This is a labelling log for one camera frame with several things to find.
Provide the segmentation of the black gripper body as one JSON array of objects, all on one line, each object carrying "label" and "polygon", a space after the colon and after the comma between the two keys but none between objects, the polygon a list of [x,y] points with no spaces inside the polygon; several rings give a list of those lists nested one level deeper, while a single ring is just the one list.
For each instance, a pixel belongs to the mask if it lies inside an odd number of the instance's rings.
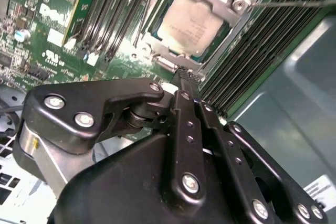
[{"label": "black gripper body", "polygon": [[81,171],[65,186],[52,213],[53,223],[244,223],[224,191],[214,159],[203,154],[206,198],[192,215],[169,206],[171,144],[164,135],[146,137]]}]

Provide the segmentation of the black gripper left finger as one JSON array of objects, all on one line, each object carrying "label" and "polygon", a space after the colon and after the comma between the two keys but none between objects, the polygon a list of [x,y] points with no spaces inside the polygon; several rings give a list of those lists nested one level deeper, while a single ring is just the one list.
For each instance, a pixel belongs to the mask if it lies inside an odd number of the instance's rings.
[{"label": "black gripper left finger", "polygon": [[38,86],[28,92],[15,160],[43,179],[57,200],[81,171],[139,142],[164,135],[171,144],[169,206],[201,206],[206,198],[201,124],[189,72],[173,78],[174,93],[149,78]]}]

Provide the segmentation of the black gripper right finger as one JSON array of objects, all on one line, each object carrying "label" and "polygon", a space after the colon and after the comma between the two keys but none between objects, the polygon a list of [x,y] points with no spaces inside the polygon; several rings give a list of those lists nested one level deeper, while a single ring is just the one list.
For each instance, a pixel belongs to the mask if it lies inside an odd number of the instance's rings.
[{"label": "black gripper right finger", "polygon": [[319,204],[238,123],[222,125],[214,109],[201,100],[198,78],[188,74],[202,130],[236,223],[328,223]]}]

